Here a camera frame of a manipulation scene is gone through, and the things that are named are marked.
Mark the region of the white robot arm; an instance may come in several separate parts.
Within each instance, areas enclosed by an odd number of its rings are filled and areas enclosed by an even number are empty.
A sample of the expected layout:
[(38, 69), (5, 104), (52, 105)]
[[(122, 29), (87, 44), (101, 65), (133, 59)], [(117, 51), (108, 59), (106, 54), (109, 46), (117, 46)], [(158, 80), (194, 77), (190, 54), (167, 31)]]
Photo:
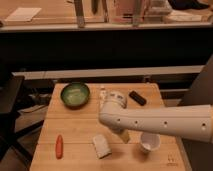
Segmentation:
[(213, 143), (211, 105), (129, 109), (126, 104), (124, 94), (109, 92), (99, 122), (116, 134), (134, 130)]

